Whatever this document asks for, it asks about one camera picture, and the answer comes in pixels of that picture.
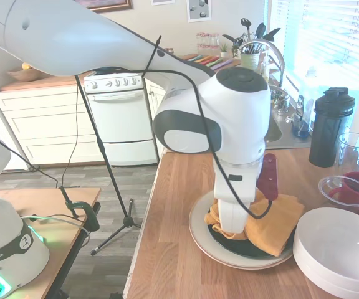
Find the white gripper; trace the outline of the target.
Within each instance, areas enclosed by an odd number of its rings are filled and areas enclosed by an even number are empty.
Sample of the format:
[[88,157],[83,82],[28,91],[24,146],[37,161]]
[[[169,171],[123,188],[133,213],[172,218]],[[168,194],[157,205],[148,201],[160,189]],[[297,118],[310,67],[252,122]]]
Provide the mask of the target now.
[[217,164],[213,164],[216,175],[214,197],[218,200],[221,228],[225,232],[242,232],[246,226],[251,203],[256,197],[257,178],[262,165],[225,164],[220,172]]

